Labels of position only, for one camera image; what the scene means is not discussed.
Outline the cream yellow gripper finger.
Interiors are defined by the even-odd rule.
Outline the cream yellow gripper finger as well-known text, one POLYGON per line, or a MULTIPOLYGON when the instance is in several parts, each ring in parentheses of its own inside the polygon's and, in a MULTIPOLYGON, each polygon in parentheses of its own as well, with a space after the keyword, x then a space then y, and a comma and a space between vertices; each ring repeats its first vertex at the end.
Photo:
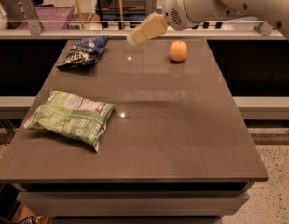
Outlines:
POLYGON ((154 12, 147 16, 143 22, 136 26, 127 35, 127 41, 131 45, 138 45, 147 40, 164 35, 167 32, 168 23, 162 14, 154 12))

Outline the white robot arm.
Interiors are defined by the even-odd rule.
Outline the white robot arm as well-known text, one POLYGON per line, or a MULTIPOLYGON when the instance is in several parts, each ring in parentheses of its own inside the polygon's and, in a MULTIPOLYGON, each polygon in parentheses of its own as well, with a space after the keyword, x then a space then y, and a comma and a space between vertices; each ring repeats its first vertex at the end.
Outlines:
POLYGON ((228 21, 253 16, 278 30, 289 41, 289 0, 165 0, 162 12, 152 13, 127 35, 136 45, 206 21, 228 21))

